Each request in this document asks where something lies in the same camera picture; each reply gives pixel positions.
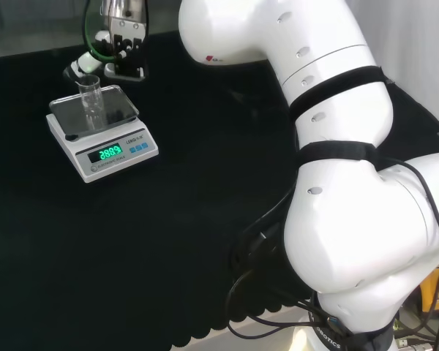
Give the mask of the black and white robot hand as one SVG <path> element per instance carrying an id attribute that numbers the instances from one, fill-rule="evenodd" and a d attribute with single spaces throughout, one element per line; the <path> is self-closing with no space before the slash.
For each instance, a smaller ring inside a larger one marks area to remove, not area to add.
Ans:
<path id="1" fill-rule="evenodd" d="M 147 23 L 113 19 L 108 29 L 91 39 L 89 20 L 84 18 L 81 32 L 86 52 L 64 69 L 66 79 L 77 82 L 87 75 L 103 74 L 112 80 L 141 82 L 147 77 Z"/>

